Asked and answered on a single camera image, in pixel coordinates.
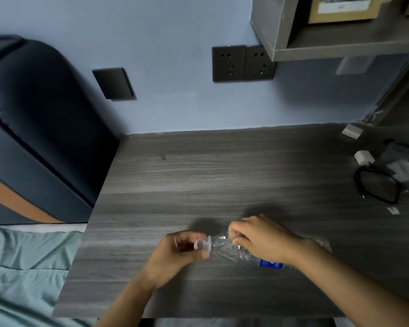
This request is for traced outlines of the person's left hand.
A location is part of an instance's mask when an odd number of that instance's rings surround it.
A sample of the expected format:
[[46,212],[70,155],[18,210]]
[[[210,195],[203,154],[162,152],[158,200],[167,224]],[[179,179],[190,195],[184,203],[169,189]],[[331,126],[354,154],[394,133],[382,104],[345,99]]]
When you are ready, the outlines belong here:
[[156,290],[189,265],[181,263],[181,253],[194,250],[194,242],[200,238],[206,238],[206,234],[184,230],[167,234],[161,239],[143,268],[154,281]]

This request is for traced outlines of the person's right hand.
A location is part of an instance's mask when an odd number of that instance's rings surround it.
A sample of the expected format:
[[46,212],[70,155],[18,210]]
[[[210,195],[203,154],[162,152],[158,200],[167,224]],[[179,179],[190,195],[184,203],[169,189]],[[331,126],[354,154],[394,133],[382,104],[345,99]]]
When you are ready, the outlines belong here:
[[302,258],[321,249],[308,238],[301,238],[264,214],[235,220],[229,225],[229,235],[245,236],[252,243],[247,249],[252,255],[271,262],[299,266]]

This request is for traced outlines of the translucent white bottle cap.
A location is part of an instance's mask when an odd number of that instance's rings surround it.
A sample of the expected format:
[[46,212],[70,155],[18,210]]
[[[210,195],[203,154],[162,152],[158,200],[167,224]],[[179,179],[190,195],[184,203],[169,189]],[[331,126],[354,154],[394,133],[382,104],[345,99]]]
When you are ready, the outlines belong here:
[[200,238],[194,242],[195,251],[205,251],[210,253],[212,251],[212,236]]

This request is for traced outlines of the clear plastic bottle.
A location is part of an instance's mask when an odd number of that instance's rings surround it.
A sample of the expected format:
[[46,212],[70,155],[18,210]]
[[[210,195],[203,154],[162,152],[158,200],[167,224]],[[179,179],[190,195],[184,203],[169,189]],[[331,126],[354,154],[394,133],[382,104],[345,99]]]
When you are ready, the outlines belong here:
[[225,258],[238,265],[250,265],[262,268],[284,269],[286,264],[271,262],[252,255],[243,247],[234,246],[228,233],[212,236],[212,251],[220,258]]

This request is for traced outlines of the person's right forearm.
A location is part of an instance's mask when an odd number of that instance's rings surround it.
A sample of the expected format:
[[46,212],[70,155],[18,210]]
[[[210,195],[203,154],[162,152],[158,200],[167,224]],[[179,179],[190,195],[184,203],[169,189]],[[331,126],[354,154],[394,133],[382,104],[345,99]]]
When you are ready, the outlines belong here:
[[299,269],[355,325],[409,327],[409,300],[369,278],[308,239],[287,248],[289,264]]

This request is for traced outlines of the person's left forearm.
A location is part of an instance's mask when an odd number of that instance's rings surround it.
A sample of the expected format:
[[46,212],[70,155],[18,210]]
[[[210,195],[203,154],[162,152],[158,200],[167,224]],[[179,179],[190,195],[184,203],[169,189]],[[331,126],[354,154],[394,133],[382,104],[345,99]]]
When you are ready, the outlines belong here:
[[155,289],[154,281],[143,269],[125,286],[94,327],[138,327]]

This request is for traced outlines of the white charger plug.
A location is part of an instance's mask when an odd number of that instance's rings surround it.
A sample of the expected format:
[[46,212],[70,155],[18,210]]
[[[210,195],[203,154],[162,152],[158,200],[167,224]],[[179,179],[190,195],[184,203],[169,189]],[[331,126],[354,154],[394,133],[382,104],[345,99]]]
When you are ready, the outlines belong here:
[[360,166],[370,166],[375,163],[375,158],[367,150],[360,150],[354,154],[354,159]]

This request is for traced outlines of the white power adapter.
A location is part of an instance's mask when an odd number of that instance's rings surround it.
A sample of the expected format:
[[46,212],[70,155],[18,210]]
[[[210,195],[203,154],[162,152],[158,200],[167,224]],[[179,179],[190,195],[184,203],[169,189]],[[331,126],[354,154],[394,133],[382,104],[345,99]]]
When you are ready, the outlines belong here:
[[351,139],[357,140],[363,133],[363,129],[352,124],[347,124],[341,134]]

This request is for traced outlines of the light green bed sheet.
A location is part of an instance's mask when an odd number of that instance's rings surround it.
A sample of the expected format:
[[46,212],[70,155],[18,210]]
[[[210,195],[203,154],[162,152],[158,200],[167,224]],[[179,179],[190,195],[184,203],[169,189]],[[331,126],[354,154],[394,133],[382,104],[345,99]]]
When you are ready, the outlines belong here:
[[53,318],[86,224],[0,226],[0,327],[93,327]]

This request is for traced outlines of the clear plastic bag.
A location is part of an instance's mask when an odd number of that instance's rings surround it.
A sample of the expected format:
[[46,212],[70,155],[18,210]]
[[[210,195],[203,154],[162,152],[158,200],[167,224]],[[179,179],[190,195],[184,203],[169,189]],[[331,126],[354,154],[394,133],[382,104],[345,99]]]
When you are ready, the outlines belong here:
[[409,184],[409,142],[386,139],[385,148],[374,166],[391,175],[400,183]]

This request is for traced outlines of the dark blue padded headboard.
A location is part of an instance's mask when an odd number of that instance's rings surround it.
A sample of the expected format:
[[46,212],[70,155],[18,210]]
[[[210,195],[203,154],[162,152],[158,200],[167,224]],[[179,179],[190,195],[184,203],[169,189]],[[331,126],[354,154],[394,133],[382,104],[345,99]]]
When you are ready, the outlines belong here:
[[119,143],[59,51],[0,36],[0,225],[87,223]]

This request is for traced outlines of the black wall socket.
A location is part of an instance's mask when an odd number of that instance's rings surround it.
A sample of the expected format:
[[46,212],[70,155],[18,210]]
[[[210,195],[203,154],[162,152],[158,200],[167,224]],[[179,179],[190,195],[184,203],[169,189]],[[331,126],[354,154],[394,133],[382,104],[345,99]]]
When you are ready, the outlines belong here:
[[244,81],[266,81],[274,78],[276,62],[270,60],[262,45],[249,46],[245,50]]
[[243,81],[246,45],[213,47],[213,82]]

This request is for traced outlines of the black wall switch panel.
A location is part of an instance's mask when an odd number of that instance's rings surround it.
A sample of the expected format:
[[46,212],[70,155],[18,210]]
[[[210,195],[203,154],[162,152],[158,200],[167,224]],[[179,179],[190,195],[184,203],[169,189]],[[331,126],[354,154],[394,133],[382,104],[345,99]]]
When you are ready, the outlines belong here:
[[123,67],[92,71],[104,97],[111,101],[136,100],[136,95]]

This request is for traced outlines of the grey wall shelf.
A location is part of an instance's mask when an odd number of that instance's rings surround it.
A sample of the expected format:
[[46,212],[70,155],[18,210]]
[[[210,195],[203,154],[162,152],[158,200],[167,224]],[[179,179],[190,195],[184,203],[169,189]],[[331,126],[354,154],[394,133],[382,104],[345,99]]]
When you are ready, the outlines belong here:
[[252,0],[250,23],[272,61],[409,53],[409,0],[384,0],[373,20],[308,24],[312,0]]

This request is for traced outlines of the brown cardboard picture frame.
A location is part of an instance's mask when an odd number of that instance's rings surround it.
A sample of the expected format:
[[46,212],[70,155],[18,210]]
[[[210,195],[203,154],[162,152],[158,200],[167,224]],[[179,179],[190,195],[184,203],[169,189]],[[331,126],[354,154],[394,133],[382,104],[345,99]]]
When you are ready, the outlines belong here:
[[373,20],[384,0],[312,0],[308,24]]

